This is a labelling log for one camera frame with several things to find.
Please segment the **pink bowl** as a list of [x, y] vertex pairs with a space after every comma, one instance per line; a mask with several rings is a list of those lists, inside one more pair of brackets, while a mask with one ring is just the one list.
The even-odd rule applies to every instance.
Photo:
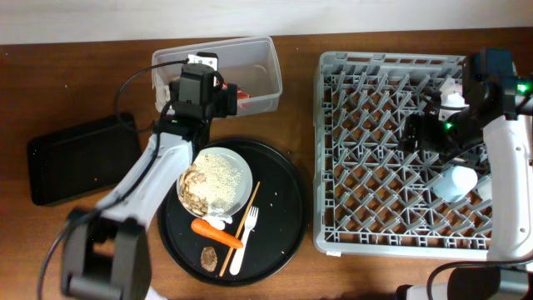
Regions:
[[463, 109], [468, 106], [462, 96], [462, 85], [448, 77], [440, 86], [441, 106]]

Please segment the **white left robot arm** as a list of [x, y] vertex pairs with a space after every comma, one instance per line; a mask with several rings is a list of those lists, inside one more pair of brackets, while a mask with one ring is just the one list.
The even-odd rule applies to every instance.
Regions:
[[145, 152], [94, 209], [73, 210], [53, 243], [63, 246], [66, 297], [160, 297], [151, 286], [147, 230], [170, 188], [208, 144], [213, 119], [237, 113], [237, 86], [224, 81], [215, 53], [190, 54], [179, 65]]

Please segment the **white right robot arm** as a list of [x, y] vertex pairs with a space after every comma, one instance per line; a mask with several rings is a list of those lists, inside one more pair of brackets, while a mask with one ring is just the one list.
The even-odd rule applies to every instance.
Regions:
[[410, 115], [400, 150], [439, 153], [444, 162], [484, 143], [491, 167], [492, 234], [487, 259], [449, 262], [425, 286], [397, 299], [532, 297], [532, 78], [515, 74], [511, 53], [486, 48], [462, 67], [464, 107], [449, 117]]

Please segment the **red snack wrapper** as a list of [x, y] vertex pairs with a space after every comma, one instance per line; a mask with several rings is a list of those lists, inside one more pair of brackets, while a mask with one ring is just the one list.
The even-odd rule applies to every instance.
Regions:
[[[227, 90], [227, 83], [222, 85], [222, 89]], [[250, 98], [250, 95], [246, 93], [242, 88], [237, 87], [237, 100], [244, 100]]]

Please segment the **small white tissue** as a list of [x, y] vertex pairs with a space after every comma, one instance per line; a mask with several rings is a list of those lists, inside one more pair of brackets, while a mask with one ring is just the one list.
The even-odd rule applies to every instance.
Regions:
[[205, 215], [202, 219], [220, 231], [224, 231], [226, 225], [232, 224], [232, 217], [227, 215]]

